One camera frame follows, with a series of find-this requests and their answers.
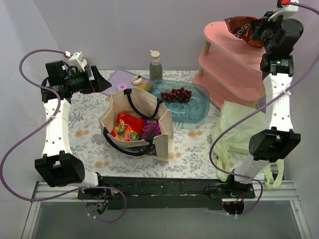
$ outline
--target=navy bag handle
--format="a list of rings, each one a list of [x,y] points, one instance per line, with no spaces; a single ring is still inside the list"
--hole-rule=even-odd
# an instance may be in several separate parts
[[[154,119],[154,117],[158,114],[159,108],[160,108],[160,104],[163,103],[163,101],[159,98],[158,99],[158,104],[156,105],[156,109],[155,112],[152,116],[146,116],[144,114],[142,114],[138,109],[136,109],[136,107],[133,104],[132,98],[131,98],[131,93],[132,93],[132,89],[125,89],[124,90],[124,95],[127,95],[130,106],[132,107],[132,109],[142,118],[147,119],[147,120],[152,120]]]
[[[118,145],[116,145],[109,137],[109,131],[104,127],[104,130],[103,130],[103,135],[106,139],[106,141],[115,149],[117,149],[119,152],[121,153],[124,153],[124,154],[127,154],[127,155],[130,155],[130,156],[142,156],[144,154],[147,154],[151,151],[152,149],[152,145],[153,145],[153,139],[154,137],[149,137],[149,138],[146,138],[145,141],[146,142],[149,142],[150,144],[146,147],[146,149],[144,149],[143,151],[141,152],[137,152],[137,153],[133,153],[133,152],[128,152],[126,150],[124,150],[123,148],[119,147]]]

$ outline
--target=gray wall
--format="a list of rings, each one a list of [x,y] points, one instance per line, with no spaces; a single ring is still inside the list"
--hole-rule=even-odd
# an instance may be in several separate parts
[[[40,90],[19,74],[20,59],[38,48],[58,49],[32,0],[0,0],[0,157],[17,141],[44,122]],[[40,53],[26,62],[26,74],[40,83],[45,78],[44,63],[60,59],[57,54]],[[44,131],[32,137],[4,165],[8,184],[23,196],[31,197],[37,180],[34,159],[41,156]],[[30,203],[11,195],[0,183],[0,238],[18,239]]]
[[[319,8],[318,0],[303,0],[302,3]],[[295,80],[311,65],[319,53],[319,17],[308,10],[300,9],[296,19],[303,23],[305,31],[293,52]],[[295,132],[302,134],[302,141],[285,159],[287,175],[296,183],[301,196],[301,206],[313,238],[319,238],[318,75],[319,64],[292,90],[291,116]]]
[[[261,17],[276,0],[34,0],[61,49],[84,51],[99,69],[198,69],[204,27],[236,15]]]

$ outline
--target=cable tie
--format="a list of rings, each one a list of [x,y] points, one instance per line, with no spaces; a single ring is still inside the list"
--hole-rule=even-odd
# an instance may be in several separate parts
[[[85,189],[88,189],[88,188],[89,188],[89,186],[83,187],[83,188],[82,188],[82,193],[84,193],[84,190],[85,190]]]
[[[288,92],[288,91],[286,91],[286,90],[283,90],[282,93],[284,93],[284,94],[287,95],[287,96],[291,96],[291,93]]]

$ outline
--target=small figurine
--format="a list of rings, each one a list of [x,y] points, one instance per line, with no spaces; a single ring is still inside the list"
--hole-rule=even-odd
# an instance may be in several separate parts
[[[140,85],[142,82],[143,82],[143,79],[142,79],[141,76],[134,76],[132,78],[132,84],[135,85],[135,86]]]

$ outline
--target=table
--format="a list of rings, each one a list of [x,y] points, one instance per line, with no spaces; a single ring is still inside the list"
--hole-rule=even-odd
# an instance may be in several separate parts
[[[114,71],[100,71],[108,79]],[[132,71],[148,78],[148,71]],[[163,71],[166,80],[193,83],[198,71]],[[207,117],[198,123],[173,122],[174,140],[169,161],[162,162],[145,155],[124,155],[104,143],[98,117],[109,106],[110,97],[95,93],[76,93],[71,99],[69,139],[73,154],[81,159],[85,169],[102,176],[169,177],[217,179],[216,169],[209,161],[212,131],[220,110],[210,103]],[[240,165],[245,155],[229,153],[231,170]],[[263,179],[263,172],[257,175]]]

